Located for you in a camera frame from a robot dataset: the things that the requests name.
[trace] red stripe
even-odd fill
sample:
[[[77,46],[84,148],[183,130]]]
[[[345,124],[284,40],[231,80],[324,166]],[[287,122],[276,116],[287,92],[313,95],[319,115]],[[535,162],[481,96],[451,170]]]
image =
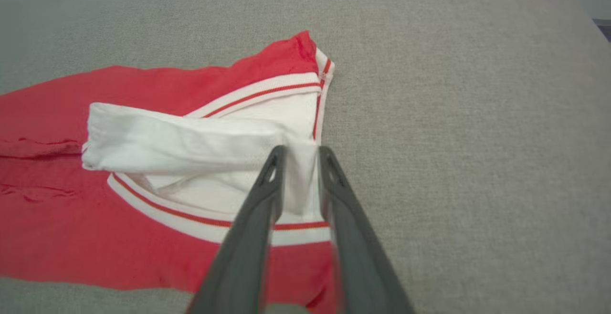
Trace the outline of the red stripe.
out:
[[[214,114],[218,114],[219,112],[232,107],[234,105],[238,105],[239,103],[243,103],[245,101],[249,101],[255,97],[259,97],[262,96],[264,94],[273,94],[273,92],[279,92],[279,91],[286,91],[286,90],[294,90],[295,88],[303,88],[303,87],[310,87],[310,86],[319,86],[319,84],[317,83],[309,83],[309,84],[299,84],[299,85],[289,85],[289,86],[281,86],[281,87],[277,87],[277,88],[272,88],[271,90],[265,90],[265,91],[261,91],[261,92],[257,92],[256,94],[251,94],[250,96],[246,96],[243,97],[242,99],[238,99],[237,101],[233,101],[227,105],[223,105],[222,107],[220,107],[219,109],[216,109],[214,111],[212,111],[211,113],[207,114],[204,116],[204,118],[210,117]]]
[[[329,71],[329,68],[331,67],[331,59],[328,58],[327,59],[327,64],[325,64],[325,69],[323,70],[323,74],[327,75],[327,72]],[[322,79],[320,81],[320,88],[321,90],[323,89],[323,86],[325,86],[325,80]],[[316,126],[318,125],[318,111],[320,108],[320,97],[323,95],[323,93],[321,92],[320,96],[318,96],[318,99],[316,100],[316,117],[314,118],[314,131],[312,133],[312,136],[314,136],[314,140],[316,140]]]
[[[167,212],[168,214],[179,216],[181,218],[188,219],[191,221],[205,223],[207,225],[227,227],[227,228],[231,227],[232,225],[231,221],[201,218],[199,216],[190,215],[190,214],[186,214],[184,212],[178,211],[178,210],[166,208],[164,206],[161,206],[151,201],[150,199],[147,199],[143,195],[140,195],[140,193],[133,190],[133,188],[131,188],[127,183],[125,183],[122,179],[117,177],[115,173],[113,173],[113,178],[119,184],[121,184],[121,186],[123,186],[126,190],[128,190],[129,193],[131,193],[132,195],[135,195],[138,199],[140,199],[141,201],[143,201],[144,203],[146,203],[147,205],[150,205],[151,207],[155,209],[158,209],[158,210]],[[314,228],[322,228],[322,227],[329,227],[329,225],[326,222],[322,222],[322,221],[321,222],[308,222],[308,223],[284,223],[284,224],[275,225],[274,229],[275,230],[298,230],[298,229],[314,229]]]

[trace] gray tablecloth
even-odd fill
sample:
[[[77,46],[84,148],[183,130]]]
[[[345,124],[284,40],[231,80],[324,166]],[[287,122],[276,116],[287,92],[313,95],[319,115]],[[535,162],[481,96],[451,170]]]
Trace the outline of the gray tablecloth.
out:
[[[337,64],[323,142],[419,313],[611,312],[611,48],[576,0],[0,0],[0,85],[229,65],[304,29]],[[188,301],[0,287],[10,312]]]

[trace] red fabric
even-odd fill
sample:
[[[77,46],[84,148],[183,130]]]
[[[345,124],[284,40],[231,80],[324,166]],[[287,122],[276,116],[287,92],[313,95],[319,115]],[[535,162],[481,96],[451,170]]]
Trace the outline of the red fabric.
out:
[[[113,66],[0,96],[0,274],[121,290],[194,292],[217,244],[157,223],[125,203],[108,173],[81,168],[93,102],[188,114],[238,88],[318,72],[308,33],[229,68]],[[329,243],[273,247],[268,299],[334,312]]]

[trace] white and red trim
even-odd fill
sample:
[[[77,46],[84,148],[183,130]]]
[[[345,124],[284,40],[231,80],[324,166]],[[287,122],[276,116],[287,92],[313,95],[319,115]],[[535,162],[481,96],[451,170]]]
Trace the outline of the white and red trim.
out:
[[[186,116],[218,118],[268,99],[294,94],[318,93],[313,137],[320,144],[327,91],[335,65],[319,49],[316,50],[316,63],[319,69],[318,74],[278,75],[255,82],[215,99]],[[163,199],[123,173],[111,173],[108,184],[127,203],[149,218],[195,238],[221,243],[235,218],[235,212],[205,210]],[[284,246],[330,239],[327,223],[319,220],[307,222],[305,218],[300,221],[276,224],[271,244]]]

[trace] raglan shirt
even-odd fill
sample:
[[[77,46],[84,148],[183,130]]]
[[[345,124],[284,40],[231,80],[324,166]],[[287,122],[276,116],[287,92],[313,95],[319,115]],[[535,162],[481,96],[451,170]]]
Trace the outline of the raglan shirt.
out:
[[[190,232],[222,233],[231,221],[164,205],[131,184],[129,175],[83,169],[89,106],[102,102],[215,117],[310,91],[317,94],[312,138],[319,139],[333,68],[303,32],[228,68],[113,66],[0,96],[0,274],[120,290],[195,292],[220,241]],[[151,212],[191,230],[173,228]],[[316,235],[325,229],[323,222],[284,223],[274,233]],[[325,239],[272,247],[267,279],[270,302],[334,312],[331,248]]]

